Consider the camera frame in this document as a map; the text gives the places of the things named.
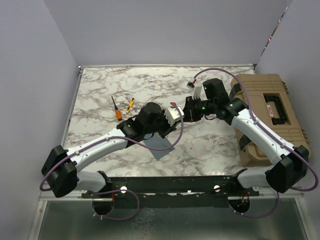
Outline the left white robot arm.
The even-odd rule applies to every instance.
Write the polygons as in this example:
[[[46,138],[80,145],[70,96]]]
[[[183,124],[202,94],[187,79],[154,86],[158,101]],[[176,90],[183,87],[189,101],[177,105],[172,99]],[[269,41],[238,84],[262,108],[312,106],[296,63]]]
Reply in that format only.
[[[171,107],[162,109],[158,104],[149,102],[138,115],[122,121],[107,134],[85,144],[64,149],[55,146],[49,153],[42,169],[43,180],[40,190],[45,192],[44,184],[49,185],[57,198],[70,192],[87,189],[97,196],[106,197],[112,182],[103,171],[83,172],[83,169],[96,160],[113,152],[137,144],[142,145],[146,135],[159,134],[162,138],[176,130],[183,123],[183,110],[171,102]]]

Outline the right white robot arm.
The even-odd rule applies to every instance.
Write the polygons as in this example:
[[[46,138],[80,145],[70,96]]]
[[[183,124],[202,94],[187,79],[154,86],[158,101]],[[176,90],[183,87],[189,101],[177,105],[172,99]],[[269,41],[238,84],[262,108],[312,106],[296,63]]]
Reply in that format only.
[[[185,122],[197,122],[214,114],[239,130],[259,147],[271,162],[269,167],[246,168],[234,175],[229,189],[240,196],[249,188],[271,187],[279,193],[292,188],[307,173],[309,150],[282,139],[239,98],[229,99],[222,80],[212,78],[203,86],[206,99],[188,96],[183,108]]]

